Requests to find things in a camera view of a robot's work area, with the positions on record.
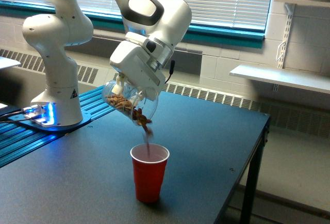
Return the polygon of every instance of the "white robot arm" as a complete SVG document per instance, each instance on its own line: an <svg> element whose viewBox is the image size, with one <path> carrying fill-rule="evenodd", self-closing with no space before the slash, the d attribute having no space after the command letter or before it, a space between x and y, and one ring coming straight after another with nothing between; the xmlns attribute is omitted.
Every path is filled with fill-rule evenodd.
<svg viewBox="0 0 330 224"><path fill-rule="evenodd" d="M83 116L77 64L66 56L64 47L89 41L93 25L80 10L77 0L47 1L55 6L56 14L29 17L23 24L23 36L40 53L46 71L46 90L35 97L31 105L48 108L47 115L35 120L42 126L68 126L79 123Z"/></svg>
<svg viewBox="0 0 330 224"><path fill-rule="evenodd" d="M116 0L127 32L110 64L137 88L159 93L165 82L161 69L171 58L191 22L184 0Z"/></svg>

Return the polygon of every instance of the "white shelf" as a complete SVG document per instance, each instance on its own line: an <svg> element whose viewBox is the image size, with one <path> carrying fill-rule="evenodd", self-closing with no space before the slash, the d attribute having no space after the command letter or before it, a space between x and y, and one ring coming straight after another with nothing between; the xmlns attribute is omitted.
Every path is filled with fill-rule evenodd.
<svg viewBox="0 0 330 224"><path fill-rule="evenodd" d="M330 77L296 70L239 65L232 76L330 94Z"/></svg>
<svg viewBox="0 0 330 224"><path fill-rule="evenodd" d="M305 1L305 0L275 0L276 2L283 2L286 4L294 4L299 6L315 6L315 7L328 7L330 8L330 2L320 1Z"/></svg>
<svg viewBox="0 0 330 224"><path fill-rule="evenodd" d="M0 69L18 66L21 63L17 60L8 59L0 56Z"/></svg>

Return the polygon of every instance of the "almonds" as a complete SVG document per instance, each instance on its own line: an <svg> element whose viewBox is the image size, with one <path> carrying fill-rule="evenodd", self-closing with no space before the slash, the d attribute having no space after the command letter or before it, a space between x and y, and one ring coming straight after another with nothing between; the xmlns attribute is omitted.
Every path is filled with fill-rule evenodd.
<svg viewBox="0 0 330 224"><path fill-rule="evenodd" d="M148 119L145 115L142 114L142 109L141 108L136 109L129 100L124 98L123 95L113 94L111 96L108 96L107 102L110 106L116 108L117 110L119 110L120 112L124 113L127 116L130 116L131 111L133 110L132 119L139 126L143 127L143 129L144 129L145 133L147 134L147 136L150 136L150 135L153 134L152 130L148 129L148 127L146 126L147 123L151 123L151 120Z"/></svg>

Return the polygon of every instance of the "red solo cup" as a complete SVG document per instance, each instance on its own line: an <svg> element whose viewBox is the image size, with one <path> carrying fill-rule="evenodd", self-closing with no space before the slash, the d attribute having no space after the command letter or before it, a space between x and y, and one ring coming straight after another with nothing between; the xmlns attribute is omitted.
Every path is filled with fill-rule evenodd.
<svg viewBox="0 0 330 224"><path fill-rule="evenodd" d="M159 199L165 166L170 156L170 152L163 146L151 143L149 147L149 155L146 144L137 145L130 151L136 198L145 203L156 202Z"/></svg>

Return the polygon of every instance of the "glass jar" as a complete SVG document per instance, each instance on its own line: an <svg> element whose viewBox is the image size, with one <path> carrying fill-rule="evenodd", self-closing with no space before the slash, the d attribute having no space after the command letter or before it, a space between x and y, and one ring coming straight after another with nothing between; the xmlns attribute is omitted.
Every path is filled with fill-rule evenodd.
<svg viewBox="0 0 330 224"><path fill-rule="evenodd" d="M158 94L153 88L138 90L132 84L123 81L109 81L104 86L102 96L105 103L132 121L137 121L136 115L144 115L150 120L158 105Z"/></svg>

